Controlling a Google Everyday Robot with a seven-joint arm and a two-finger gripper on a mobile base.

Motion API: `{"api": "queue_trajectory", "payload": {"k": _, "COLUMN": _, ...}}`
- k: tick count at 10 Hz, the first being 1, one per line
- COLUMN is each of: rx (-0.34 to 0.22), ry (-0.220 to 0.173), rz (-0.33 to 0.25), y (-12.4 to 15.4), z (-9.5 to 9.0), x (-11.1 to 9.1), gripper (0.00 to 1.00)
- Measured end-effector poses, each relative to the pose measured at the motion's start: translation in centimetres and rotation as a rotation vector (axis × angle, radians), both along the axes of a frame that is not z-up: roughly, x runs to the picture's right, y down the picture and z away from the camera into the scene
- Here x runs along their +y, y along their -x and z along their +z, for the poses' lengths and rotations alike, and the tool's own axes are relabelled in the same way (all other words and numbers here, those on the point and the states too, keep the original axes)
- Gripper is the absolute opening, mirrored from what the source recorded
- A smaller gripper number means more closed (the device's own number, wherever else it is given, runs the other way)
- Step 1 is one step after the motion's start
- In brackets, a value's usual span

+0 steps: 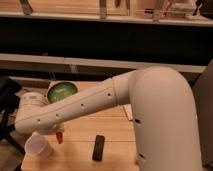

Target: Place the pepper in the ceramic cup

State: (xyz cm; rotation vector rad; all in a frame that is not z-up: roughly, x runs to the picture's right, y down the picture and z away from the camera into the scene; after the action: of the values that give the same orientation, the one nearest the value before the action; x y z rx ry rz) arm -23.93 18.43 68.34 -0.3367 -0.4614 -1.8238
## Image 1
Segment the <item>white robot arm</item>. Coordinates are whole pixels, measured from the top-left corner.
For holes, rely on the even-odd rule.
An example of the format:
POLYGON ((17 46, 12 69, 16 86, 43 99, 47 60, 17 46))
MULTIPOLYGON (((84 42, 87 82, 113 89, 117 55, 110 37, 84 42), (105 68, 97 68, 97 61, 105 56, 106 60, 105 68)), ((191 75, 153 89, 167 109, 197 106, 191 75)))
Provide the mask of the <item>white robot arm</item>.
POLYGON ((139 171, 203 170, 192 89, 169 67, 117 75, 46 106, 26 93, 15 128, 21 133, 50 131, 71 119, 125 104, 132 108, 139 171))

